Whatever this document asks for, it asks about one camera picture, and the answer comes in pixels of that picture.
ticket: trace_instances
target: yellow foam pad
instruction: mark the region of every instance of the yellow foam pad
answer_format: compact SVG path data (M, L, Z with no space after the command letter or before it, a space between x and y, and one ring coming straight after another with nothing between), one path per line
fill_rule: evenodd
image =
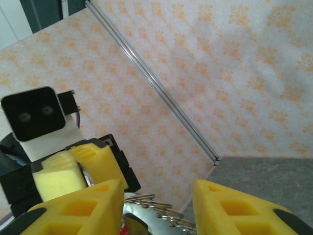
M33 173L33 178L44 202L87 186L77 162L67 151L44 160L42 167L42 170Z
M124 188L118 179L102 182L30 209L47 211L22 235L118 235L124 205Z
M273 209L288 209L252 195L196 180L193 206L198 235L296 235Z
M128 188L124 175L108 145L99 148L93 143L88 143L73 147L68 151L91 175L95 184L110 179L120 179L124 189Z

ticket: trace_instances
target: camera lens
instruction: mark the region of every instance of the camera lens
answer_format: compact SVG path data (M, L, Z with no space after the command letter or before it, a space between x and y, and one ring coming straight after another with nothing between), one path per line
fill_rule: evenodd
M50 106L43 107L43 114L44 115L51 115L53 113L53 109Z
M30 119L31 119L31 116L28 113L22 113L19 115L19 120L21 122L28 122L28 121L30 121Z

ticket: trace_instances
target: black camera housing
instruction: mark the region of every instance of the black camera housing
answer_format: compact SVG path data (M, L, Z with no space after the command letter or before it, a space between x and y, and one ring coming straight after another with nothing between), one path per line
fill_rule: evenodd
M60 130L66 124L59 98L51 87L5 96L1 106L20 142Z

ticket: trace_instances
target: floor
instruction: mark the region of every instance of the floor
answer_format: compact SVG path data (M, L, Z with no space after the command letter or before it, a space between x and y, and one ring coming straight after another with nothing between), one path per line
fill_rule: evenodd
M223 158L208 180L284 206L313 227L313 159ZM184 215L195 221L192 203Z

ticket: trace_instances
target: metal spring coil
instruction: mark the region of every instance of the metal spring coil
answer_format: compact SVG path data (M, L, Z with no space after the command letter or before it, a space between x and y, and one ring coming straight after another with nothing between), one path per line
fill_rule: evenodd
M144 208L151 208L157 211L156 216L168 220L169 226L180 227L187 234L197 234L196 225L184 219L183 214L174 211L171 204L153 201L155 194L138 194L125 199L124 203L134 203Z

